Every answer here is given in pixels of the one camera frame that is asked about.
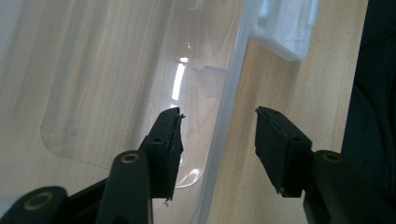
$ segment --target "wooden table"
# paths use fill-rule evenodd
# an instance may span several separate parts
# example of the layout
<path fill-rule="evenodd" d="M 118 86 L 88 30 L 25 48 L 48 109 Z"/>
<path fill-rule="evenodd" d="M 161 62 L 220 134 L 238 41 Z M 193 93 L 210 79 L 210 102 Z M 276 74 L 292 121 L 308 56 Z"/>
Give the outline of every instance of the wooden table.
<path fill-rule="evenodd" d="M 209 223 L 306 223 L 301 199 L 276 194 L 254 153 L 263 105 L 313 142 L 340 151 L 367 1 L 321 0 L 308 58 L 287 63 L 250 41 L 236 94 Z"/>
<path fill-rule="evenodd" d="M 188 145 L 207 147 L 211 131 L 206 127 L 214 125 L 219 99 L 204 97 L 188 68 L 227 66 L 241 3 L 20 0 L 18 22 L 0 55 L 0 197 L 48 185 L 64 186 L 73 193 L 106 177 L 105 158 L 131 143 L 138 145 L 139 137 L 148 131 L 131 127 L 152 122 L 155 111 L 176 103 L 185 105 L 184 113 L 192 120 L 186 119 L 191 127 L 186 131 Z M 286 63 L 253 41 L 248 43 L 209 223 L 305 223 L 302 200 L 276 195 L 254 154 L 254 109 L 258 105 L 277 109 L 311 138 L 313 149 L 339 151 L 366 6 L 367 0 L 322 0 L 308 58 L 300 63 Z M 172 22 L 178 23 L 165 32 L 163 25 Z M 190 42 L 179 48 L 185 38 Z M 163 43 L 160 48 L 152 44 L 158 44 L 158 39 Z M 202 42 L 207 48 L 190 50 Z M 185 55 L 188 63 L 181 59 Z M 152 60 L 157 60 L 154 70 Z M 163 80 L 169 71 L 176 73 L 177 65 L 190 71 L 191 76 L 183 77 L 190 83 L 183 90 L 186 97 L 156 99 L 158 92 L 172 92 L 174 85 L 150 83 L 159 83 L 153 80 Z M 134 79 L 131 73 L 152 77 Z M 123 95 L 121 90 L 128 88 L 134 92 Z M 72 96 L 62 97 L 65 91 Z M 71 100 L 80 95 L 84 100 Z M 103 108 L 101 102 L 111 106 Z M 139 117 L 124 116 L 142 105 L 145 109 Z M 70 111 L 74 114 L 67 117 Z M 64 120 L 56 118 L 65 117 L 67 122 L 87 122 L 62 126 Z M 101 131 L 112 130 L 112 125 L 123 129 L 115 135 Z M 86 127 L 89 131 L 79 134 Z M 57 132 L 68 135 L 52 138 Z M 100 143 L 99 156 L 85 150 L 84 144 L 67 150 L 58 147 L 77 145 L 81 139 Z M 116 147 L 108 151 L 102 147 L 107 143 Z M 202 158 L 205 151 L 193 156 Z M 181 201 L 173 204 L 181 205 L 182 212 L 177 206 L 158 212 L 163 223 L 179 223 L 193 214 L 194 204 L 186 202 L 199 196 L 200 181 L 192 187 L 196 188 L 193 195 L 177 192 Z M 169 217 L 174 210 L 184 217 Z"/>

